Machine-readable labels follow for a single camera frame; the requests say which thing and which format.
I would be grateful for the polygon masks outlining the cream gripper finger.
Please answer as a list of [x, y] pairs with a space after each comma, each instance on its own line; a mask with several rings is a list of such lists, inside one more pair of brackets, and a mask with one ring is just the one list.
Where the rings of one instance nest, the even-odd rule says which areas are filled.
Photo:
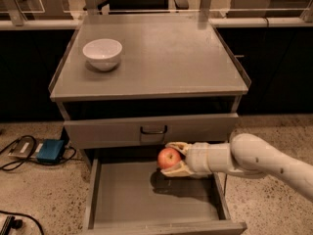
[[177, 150], [178, 152], [180, 152], [182, 155], [186, 156], [191, 144], [186, 143], [186, 142], [168, 142], [165, 145], [166, 148], [173, 148], [175, 150]]
[[162, 169], [160, 172], [167, 177], [187, 177], [195, 174], [183, 161], [169, 168]]

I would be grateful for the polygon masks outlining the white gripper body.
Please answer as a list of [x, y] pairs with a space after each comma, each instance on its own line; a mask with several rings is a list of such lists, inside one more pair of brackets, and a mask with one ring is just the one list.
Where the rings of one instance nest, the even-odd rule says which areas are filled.
[[187, 151], [185, 163], [195, 175], [224, 172], [231, 174], [235, 163], [228, 143], [192, 144]]

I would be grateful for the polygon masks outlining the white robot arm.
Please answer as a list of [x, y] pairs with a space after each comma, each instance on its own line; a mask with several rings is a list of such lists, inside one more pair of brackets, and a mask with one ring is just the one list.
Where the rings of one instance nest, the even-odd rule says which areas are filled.
[[167, 177], [203, 177], [215, 172], [247, 178], [270, 174], [313, 201], [313, 166], [294, 159], [252, 134], [239, 134], [229, 143], [170, 142], [157, 156]]

